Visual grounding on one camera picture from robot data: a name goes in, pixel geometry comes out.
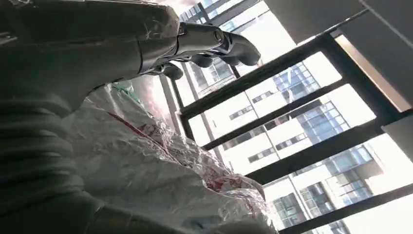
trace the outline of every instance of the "plastic wrap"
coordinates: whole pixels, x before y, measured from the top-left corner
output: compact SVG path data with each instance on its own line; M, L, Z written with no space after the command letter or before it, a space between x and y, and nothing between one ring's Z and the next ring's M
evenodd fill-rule
M74 160L97 198L192 230L251 219L271 225L257 182L154 119L127 89L90 94L72 126Z

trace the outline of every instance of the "building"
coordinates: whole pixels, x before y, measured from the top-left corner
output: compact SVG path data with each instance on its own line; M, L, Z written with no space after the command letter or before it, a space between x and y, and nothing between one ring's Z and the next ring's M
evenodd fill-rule
M265 2L255 2L231 17L221 16L232 14L228 9L247 1L230 0L211 9L217 2L201 2L208 13L207 19L200 17L199 5L180 19L213 23L218 18L215 25L245 36L258 47L262 53L260 64L296 46ZM218 59L206 69L191 63L183 67L190 76L187 78L193 82L197 98L235 79L234 68ZM244 75L255 68L239 65L235 69ZM206 111L202 120L194 118L191 125L195 140L208 143L340 79L328 59L321 52L316 53ZM372 119L375 115L370 108L350 85L345 85L218 146L214 152L234 172L246 175ZM273 222L278 229L284 229L409 184L412 169L412 162L391 138L381 135L266 184L264 188ZM389 217L392 214L397 216L394 206L384 209L389 213L383 219L392 220ZM366 233L363 226L375 226L376 233L384 233L380 230L385 230L386 224L377 223L369 218L370 215L360 213L306 233L362 234Z

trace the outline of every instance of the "glass pane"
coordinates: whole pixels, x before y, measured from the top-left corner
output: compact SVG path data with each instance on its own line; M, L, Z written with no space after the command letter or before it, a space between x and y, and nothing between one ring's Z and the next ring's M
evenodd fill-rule
M319 234L388 234L410 233L413 195L351 215L313 229Z
M231 20L220 25L225 31L240 34L249 39L260 51L261 61L265 64L296 47L289 34L271 13L264 1L261 1ZM254 70L258 66L239 65L241 75Z
M215 123L216 127L211 128L211 130L216 138L264 115L265 111L267 111L266 108L277 105L277 99L271 99L266 106L262 106L263 109L259 109L260 107L257 104L271 98L268 97L256 104L252 104L254 111L249 111L230 120L229 116L236 110L241 109L243 101L247 101L248 97L250 96L242 93L205 112L208 120L213 119ZM328 115L328 108L336 109L339 116L330 117ZM337 118L343 119L349 128L352 128L374 119L375 115L353 88L347 84L282 117L238 136L218 146L216 149L221 153L225 162L231 162L236 173L246 175L341 133L342 131L334 128ZM249 157L269 148L273 148L274 153L253 162L248 160ZM366 153L367 150L364 147L353 150L353 152L357 151ZM312 165L299 170L296 174L302 174L324 164L330 171L339 173L366 161L356 160L353 154L348 152L334 156L333 159L325 161L323 164Z
M323 67L319 66L314 69L309 69L304 65L305 62L314 60L323 64ZM265 116L288 103L308 95L315 91L315 89L309 88L310 85L317 85L317 89L319 89L341 79L340 74L336 70L329 69L330 66L332 65L325 59L321 52L314 54L304 62L300 62L246 90L237 95L237 97L230 98L206 111L205 114L208 121L214 122L216 125L214 127L211 126L214 137L218 138L223 134L249 123L257 117ZM300 67L305 67L306 72L310 71L311 76L306 78L303 75L303 69L300 69ZM215 62L213 67L207 69L200 69L192 63L189 63L187 68L188 72L192 73L191 82L194 84L195 89L198 90L197 95L199 98L221 88L235 79L230 67L225 63L221 63L220 60ZM309 115L310 114L315 116L318 115L317 113L309 113ZM326 113L325 116L327 118L333 118L328 113ZM287 117L288 116L278 118L276 120L277 125L286 122ZM342 124L342 119L339 119L341 117L337 118L340 124ZM337 121L330 122L332 124L335 123L335 126L339 126ZM328 135L322 136L323 138L328 138L334 135L334 129L329 128L329 130L332 131L329 132ZM306 138L306 135L304 132L297 133L290 138L292 138L291 142L288 141L286 144L290 143L289 145L291 145L292 142L303 140Z
M359 149L363 149L365 153L369 154L370 160L353 165L352 168L346 169L346 171L340 171L337 168L331 171L326 166L327 162L334 161L337 156L352 157L351 152ZM283 225L283 222L280 222L280 216L276 215L278 212L272 204L274 200L285 197L283 190L298 191L298 194L292 193L292 195L295 196L298 203L296 206L301 208L307 220L412 182L413 163L387 134L383 134L331 156L306 172L295 172L286 176L283 180L269 183L264 186L264 191L272 212L271 217L277 225L276 227L281 230L286 226ZM372 213L370 215L370 219L375 217ZM347 219L344 219L317 228L313 230L313 233L374 233L356 232L357 225L353 223L355 221L348 222Z
M214 59L213 64L208 68L200 68L192 62L184 63L183 66L185 66L193 80L199 98L235 80L234 73L229 65L218 58Z

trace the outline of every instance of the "black window frame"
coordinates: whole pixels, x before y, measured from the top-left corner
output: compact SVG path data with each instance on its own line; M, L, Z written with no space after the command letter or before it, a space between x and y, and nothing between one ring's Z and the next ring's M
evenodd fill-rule
M191 17L189 19L189 22L195 22L195 20L200 19L202 16L206 19L206 23L211 23L213 25L219 26L237 16L245 9L248 9L249 7L259 2L259 0L243 0L242 2L227 9L220 15L214 17L212 20L208 18L207 14L213 11L215 6L220 6L228 1L229 0L219 0L208 6L206 9L204 9L202 7L202 4L199 3L198 5L200 6L201 13L198 13L197 15ZM270 61L269 63L244 76L240 76L236 67L231 66L231 70L236 77L234 81L226 84L219 90L209 93L208 95L196 100L190 105L180 106L181 121L185 135L188 138L193 139L193 133L189 125L189 120L191 118L205 112L206 110L211 109L212 107L228 100L231 97L236 96L241 92L244 92L248 88L257 85L258 83L281 73L285 69L302 62L307 57L317 52L322 52L327 57L330 63L341 74L341 80L325 87L319 88L304 97L298 98L297 100L293 100L293 102L213 140L212 142L204 145L203 148L209 151L217 146L225 144L226 142L230 142L243 134L251 133L252 130L267 125L271 121L275 121L277 118L285 118L288 115L293 115L296 110L314 103L314 100L318 99L319 97L339 87L342 87L345 84L350 84L356 91L356 93L361 97L361 99L373 111L376 119L349 129L345 132L339 133L333 137L326 139L325 141L317 143L289 157L282 158L281 160L278 160L247 175L247 177L254 179L261 184L266 184L277 181L278 179L283 178L290 173L303 169L307 166L311 166L317 162L323 161L352 147L358 146L376 136L383 134L384 132L381 128L382 126L398 121L408 115L412 115L412 110L400 113L384 96L384 94L376 87L376 85L366 76L366 74L356 65L356 63L348 56L348 54L337 44L334 37L332 36L339 35L339 33L337 33L337 29L339 29L342 25L366 14L367 12L368 10L365 9L357 13L356 15L346 19L345 21L331 27L325 32L316 35L312 40L307 41L301 46ZM304 221L300 224L280 230L279 233L311 233L311 230L313 229L319 228L324 225L337 223L341 219L350 215L385 204L389 201L410 194L413 194L413 184L406 185L380 195L372 196L368 199L337 209L328 214L324 214Z

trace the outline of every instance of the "window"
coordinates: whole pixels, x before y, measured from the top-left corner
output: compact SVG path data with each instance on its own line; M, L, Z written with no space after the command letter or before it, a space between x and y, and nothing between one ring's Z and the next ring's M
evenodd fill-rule
M250 156L250 157L248 157L248 160L249 160L249 163L253 163L253 162L255 162L255 161L258 161L258 160L260 160L261 158L263 158L263 157L267 157L268 155L271 155L272 153L275 153L275 150L274 150L274 148L269 148L269 149L266 149L266 150L264 150L264 151L261 151L261 152L259 152L258 154L256 154L256 155L253 155L253 156Z
M340 197L345 205L351 205L372 196L354 170L332 177L327 182L334 194Z
M291 145L293 145L293 144L295 144L295 143L297 143L297 142L299 142L299 141L301 141L301 140L304 140L304 139L306 139L306 138L307 138L306 134L305 134L305 133L301 133L301 134L299 134L299 135L297 135L297 136L295 136L295 137L293 137L293 138L291 138L291 139L288 139L288 140L286 140L286 141L284 141L284 142L281 142L280 144L276 145L275 147L277 148L277 150L282 150L282 149L284 149L284 148L286 148L286 147L288 147L288 146L291 146Z
M272 202L277 215L285 228L302 223L306 220L294 194L278 198Z
M242 116L243 114L246 114L246 113L248 113L248 112L250 112L250 111L252 111L252 106L247 106L247 107L245 107L245 108L243 108L243 109L241 109L241 110L233 113L232 115L230 115L230 116L229 116L229 119L230 119L230 120L233 120L233 119L235 119L235 118L237 118L237 117L240 117L240 116Z
M239 145L243 142L246 142L247 140L249 140L253 137L256 137L259 134L264 133L264 132L265 132L265 129L264 129L263 126L261 126L261 127L258 127L256 129L253 129L253 130L249 131L248 133L244 133L244 134L242 134L242 135L240 135L240 136L224 143L223 144L224 150L228 150L232 147L235 147L235 146L237 146L237 145Z
M252 102L253 102L253 103L257 103L257 102L261 101L262 99L265 99L265 98L267 98L267 97L269 97L269 96L271 96L271 95L273 95L273 94L274 94L273 92L267 91L267 92L259 95L258 97L253 98L253 99L252 99Z
M321 183L316 183L300 190L304 202L312 217L318 217L333 211L335 208L324 191Z
M325 165L332 175L337 175L358 165L362 165L372 159L373 158L366 147L364 145L359 145L337 155L331 156L326 160L323 160L322 163L313 164L298 170L294 173L294 175L298 176L321 165Z

